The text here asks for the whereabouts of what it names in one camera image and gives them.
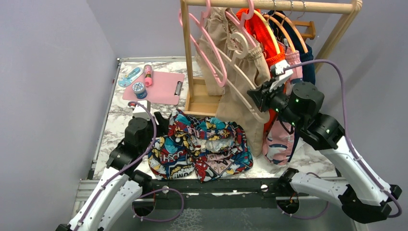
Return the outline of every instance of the gray wall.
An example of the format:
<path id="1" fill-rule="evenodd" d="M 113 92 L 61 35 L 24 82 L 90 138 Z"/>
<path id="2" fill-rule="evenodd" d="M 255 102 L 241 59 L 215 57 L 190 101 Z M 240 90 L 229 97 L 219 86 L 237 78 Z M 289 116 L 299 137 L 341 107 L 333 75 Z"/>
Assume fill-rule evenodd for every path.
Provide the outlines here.
<path id="1" fill-rule="evenodd" d="M 337 2 L 338 0 L 315 0 Z M 183 30 L 179 24 L 179 0 L 87 0 L 112 49 L 121 58 L 185 56 Z M 197 18 L 204 7 L 190 6 Z M 296 19 L 301 13 L 293 12 Z M 305 13 L 303 21 L 314 21 L 317 35 L 329 14 Z M 190 20 L 191 34 L 201 34 Z"/>
<path id="2" fill-rule="evenodd" d="M 0 230 L 69 221 L 115 63 L 84 0 L 0 0 Z"/>
<path id="3" fill-rule="evenodd" d="M 406 230 L 408 220 L 408 1 L 364 1 L 363 8 L 330 60 L 346 79 L 347 112 L 355 147 L 372 168 L 390 184 L 405 190 L 399 200 L 405 212 L 399 218 L 369 225 L 371 231 Z M 329 19 L 323 34 L 333 27 Z M 315 48 L 322 41 L 316 41 Z M 324 65 L 317 76 L 325 93 L 324 111 L 343 120 L 339 79 Z"/>

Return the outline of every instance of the wooden clothes rack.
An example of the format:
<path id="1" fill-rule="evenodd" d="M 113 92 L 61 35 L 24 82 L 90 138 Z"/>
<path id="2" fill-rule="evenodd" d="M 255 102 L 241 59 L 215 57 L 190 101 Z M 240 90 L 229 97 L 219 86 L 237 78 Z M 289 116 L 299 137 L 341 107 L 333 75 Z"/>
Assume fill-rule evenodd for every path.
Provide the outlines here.
<path id="1" fill-rule="evenodd" d="M 331 31 L 316 59 L 327 59 L 334 47 L 340 41 L 354 18 L 361 10 L 362 0 L 351 0 L 350 3 L 327 3 L 289 0 L 253 0 L 255 9 L 336 13 L 342 14 L 336 26 Z M 206 6 L 206 0 L 180 0 L 181 17 L 183 23 L 184 48 L 186 52 L 187 76 L 189 80 L 189 91 L 185 106 L 185 113 L 196 116 L 215 116 L 221 96 L 208 96 L 204 79 L 194 77 L 192 72 L 192 55 L 190 42 L 189 6 Z M 211 0 L 212 7 L 248 8 L 247 0 Z M 322 64 L 315 64 L 318 72 Z"/>

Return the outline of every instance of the pink marker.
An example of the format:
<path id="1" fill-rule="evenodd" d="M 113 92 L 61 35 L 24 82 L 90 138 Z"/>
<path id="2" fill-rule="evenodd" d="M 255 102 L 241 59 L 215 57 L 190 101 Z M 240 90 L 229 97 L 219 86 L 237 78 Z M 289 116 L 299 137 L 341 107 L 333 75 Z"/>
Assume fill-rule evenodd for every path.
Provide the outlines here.
<path id="1" fill-rule="evenodd" d="M 152 66 L 145 65 L 144 68 L 143 68 L 143 72 L 144 72 L 144 84 L 147 87 L 150 87 L 153 84 L 153 79 L 152 79 L 153 69 L 152 69 Z"/>

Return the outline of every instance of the clipboard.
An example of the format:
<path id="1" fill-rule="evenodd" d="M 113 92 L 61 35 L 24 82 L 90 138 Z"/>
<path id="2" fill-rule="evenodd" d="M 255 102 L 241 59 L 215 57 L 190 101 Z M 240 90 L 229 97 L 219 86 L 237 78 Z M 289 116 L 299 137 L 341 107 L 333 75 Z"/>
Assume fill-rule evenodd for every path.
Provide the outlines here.
<path id="1" fill-rule="evenodd" d="M 136 98 L 132 86 L 136 82 L 144 83 L 145 74 L 133 81 L 125 88 L 122 99 L 129 101 L 147 100 L 151 103 L 177 105 L 183 86 L 184 74 L 154 71 L 152 74 L 153 85 L 146 87 L 147 96 L 144 99 Z"/>

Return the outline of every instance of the marble tabletop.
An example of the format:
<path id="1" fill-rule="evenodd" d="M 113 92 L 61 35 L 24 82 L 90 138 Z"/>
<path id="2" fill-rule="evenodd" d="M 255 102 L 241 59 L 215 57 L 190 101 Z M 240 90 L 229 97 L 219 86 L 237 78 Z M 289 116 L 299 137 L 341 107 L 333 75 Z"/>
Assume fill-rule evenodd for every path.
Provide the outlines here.
<path id="1" fill-rule="evenodd" d="M 171 111 L 176 108 L 184 110 L 188 90 L 186 62 L 125 62 L 121 65 L 118 78 L 121 79 L 134 68 L 143 68 L 146 64 L 152 65 L 154 71 L 181 73 L 185 75 L 179 103 L 177 105 L 152 103 L 151 112 L 159 111 L 164 117 L 168 117 Z M 193 74 L 194 76 L 201 76 L 200 68 L 196 62 L 193 62 Z M 102 137 L 101 148 L 98 153 L 98 160 L 93 176 L 94 180 L 99 180 L 101 178 L 110 152 L 123 139 L 125 128 L 127 127 L 129 120 L 132 118 L 132 109 L 128 108 L 128 101 L 122 99 L 124 91 L 124 88 L 116 85 Z M 300 140 L 291 162 L 287 165 L 273 165 L 260 155 L 254 158 L 254 166 L 252 169 L 242 174 L 234 175 L 232 178 L 279 177 L 288 167 L 296 168 L 305 173 L 314 172 L 322 177 L 337 176 L 334 165 L 328 161 L 327 158 L 315 151 L 310 145 L 305 144 Z M 149 173 L 149 175 L 154 178 L 154 175 L 148 167 L 147 157 L 144 157 L 142 163 L 138 166 L 138 169 Z M 196 179 L 196 175 L 193 173 L 184 179 Z"/>

